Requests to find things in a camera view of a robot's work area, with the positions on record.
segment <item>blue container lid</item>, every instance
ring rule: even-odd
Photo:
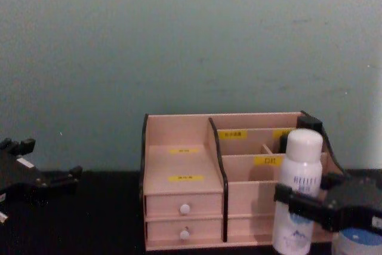
[[[368,246],[378,246],[382,244],[382,236],[368,232],[362,229],[348,228],[341,233],[349,240]]]

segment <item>yellow label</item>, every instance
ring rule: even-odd
[[[194,153],[199,152],[199,149],[170,149],[170,154],[174,155],[176,153]]]
[[[244,140],[248,137],[248,131],[246,130],[219,131],[218,134],[221,140]]]
[[[255,165],[274,165],[276,167],[280,166],[282,163],[283,155],[260,155],[255,156]]]
[[[169,176],[169,182],[194,182],[204,180],[204,176]]]
[[[281,128],[279,130],[273,131],[273,138],[274,139],[279,139],[280,136],[283,134],[289,134],[292,130],[295,130],[295,128]]]

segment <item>black edge trim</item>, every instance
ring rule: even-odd
[[[212,130],[214,131],[215,143],[216,143],[216,152],[217,152],[217,161],[219,163],[219,168],[221,172],[221,176],[223,178],[223,242],[227,242],[227,234],[228,234],[228,180],[227,174],[224,170],[223,160],[221,158],[220,152],[220,142],[219,135],[212,118],[208,118],[210,124],[212,126]]]
[[[143,214],[147,214],[147,201],[146,201],[146,197],[143,195],[143,202],[144,202],[144,210],[143,210]]]
[[[307,112],[305,112],[304,110],[301,111],[302,114],[306,115],[306,116],[312,116],[312,115],[309,115]],[[333,148],[330,144],[330,141],[329,141],[329,137],[328,137],[328,134],[326,133],[325,131],[325,127],[324,125],[322,124],[322,137],[324,138],[324,141],[326,143],[326,146],[328,147],[328,150],[329,150],[329,153],[330,153],[330,156],[334,162],[334,164],[340,169],[340,171],[346,175],[346,176],[349,176],[350,174],[338,163],[337,161],[337,158],[335,157],[334,155],[334,152],[333,152]]]
[[[141,224],[142,227],[144,227],[144,194],[143,194],[143,180],[144,180],[144,167],[145,167],[145,156],[146,156],[146,127],[147,127],[147,120],[149,119],[149,114],[144,115],[143,120],[143,128],[142,128],[142,140],[141,140],[141,170],[139,175],[139,201],[140,201],[140,216],[141,216]],[[147,238],[147,229],[146,231],[143,231],[142,234],[142,244],[145,246],[146,238]]]

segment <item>black clamp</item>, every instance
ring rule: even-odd
[[[327,190],[323,201],[278,183],[274,199],[324,230],[359,228],[382,235],[382,191],[374,179],[329,173],[323,176],[321,189]]]
[[[82,167],[47,177],[22,155],[33,152],[34,139],[0,142],[0,204],[10,201],[26,201],[43,204],[46,200],[72,194],[82,175]]]

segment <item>wooden desk organizer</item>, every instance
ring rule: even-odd
[[[146,115],[140,178],[146,250],[270,245],[279,138],[304,115]],[[340,173],[324,129],[322,135],[323,173]],[[315,226],[313,241],[331,241],[331,234]]]

